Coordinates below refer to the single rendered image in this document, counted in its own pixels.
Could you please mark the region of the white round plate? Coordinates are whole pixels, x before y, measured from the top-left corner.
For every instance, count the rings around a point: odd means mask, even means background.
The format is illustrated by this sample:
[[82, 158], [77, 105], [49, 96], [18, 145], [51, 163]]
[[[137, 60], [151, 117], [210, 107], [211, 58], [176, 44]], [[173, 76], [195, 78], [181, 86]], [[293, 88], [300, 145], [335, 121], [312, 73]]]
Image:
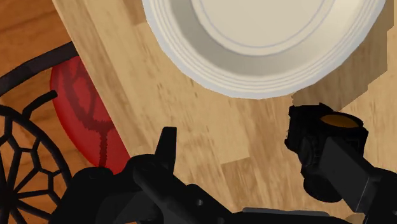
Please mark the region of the white round plate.
[[142, 0], [164, 54], [229, 97], [266, 99], [311, 86], [343, 64], [386, 0]]

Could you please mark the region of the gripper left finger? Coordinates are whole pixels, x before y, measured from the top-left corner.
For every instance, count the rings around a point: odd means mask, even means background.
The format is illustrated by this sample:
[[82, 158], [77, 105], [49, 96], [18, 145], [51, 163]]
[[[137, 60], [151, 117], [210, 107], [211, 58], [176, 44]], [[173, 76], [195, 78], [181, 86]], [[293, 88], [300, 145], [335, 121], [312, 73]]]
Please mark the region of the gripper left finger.
[[78, 171], [51, 224], [232, 224], [232, 212], [174, 175], [177, 129], [164, 127], [154, 154], [134, 156], [118, 174]]

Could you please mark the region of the black cylinder with amber top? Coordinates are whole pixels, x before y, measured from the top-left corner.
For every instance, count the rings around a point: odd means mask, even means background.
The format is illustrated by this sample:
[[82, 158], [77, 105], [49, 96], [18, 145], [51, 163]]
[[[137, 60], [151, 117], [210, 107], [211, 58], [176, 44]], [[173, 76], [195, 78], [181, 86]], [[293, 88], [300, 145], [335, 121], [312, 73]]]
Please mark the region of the black cylinder with amber top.
[[331, 183], [319, 172], [318, 165], [328, 137], [341, 137], [360, 155], [368, 131], [359, 118], [332, 110], [329, 106], [302, 105], [289, 107], [289, 128], [284, 143], [298, 155], [303, 176], [303, 188], [313, 198], [335, 203], [342, 200]]

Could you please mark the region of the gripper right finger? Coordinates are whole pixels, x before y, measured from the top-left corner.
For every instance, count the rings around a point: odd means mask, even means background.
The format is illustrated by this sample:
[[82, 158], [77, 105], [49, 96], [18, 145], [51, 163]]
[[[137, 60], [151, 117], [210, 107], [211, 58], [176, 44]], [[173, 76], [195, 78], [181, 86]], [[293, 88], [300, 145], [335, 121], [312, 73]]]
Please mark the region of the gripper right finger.
[[363, 224], [397, 224], [397, 173], [374, 167], [339, 137], [327, 138], [319, 169]]

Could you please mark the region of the black metal chair red cushion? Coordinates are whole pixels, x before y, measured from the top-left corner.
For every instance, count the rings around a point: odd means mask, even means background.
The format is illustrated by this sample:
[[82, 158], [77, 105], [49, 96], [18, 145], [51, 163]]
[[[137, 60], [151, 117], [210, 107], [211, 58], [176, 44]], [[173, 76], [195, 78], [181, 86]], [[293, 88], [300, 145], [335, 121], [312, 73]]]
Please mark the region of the black metal chair red cushion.
[[67, 132], [72, 131], [74, 118], [84, 128], [99, 134], [98, 154], [89, 155], [95, 165], [108, 164], [108, 133], [114, 125], [72, 42], [34, 57], [0, 76], [0, 96], [37, 75], [51, 69], [51, 90], [28, 104], [22, 112], [0, 104], [5, 119], [0, 146], [9, 143], [14, 151], [10, 177], [6, 177], [0, 154], [0, 224], [13, 218], [27, 224], [21, 211], [49, 220], [51, 215], [22, 202], [22, 197], [48, 195], [54, 203], [60, 197], [53, 189], [53, 180], [62, 176], [70, 185], [72, 176], [59, 148], [50, 137], [31, 121], [32, 112], [53, 101], [59, 120]]

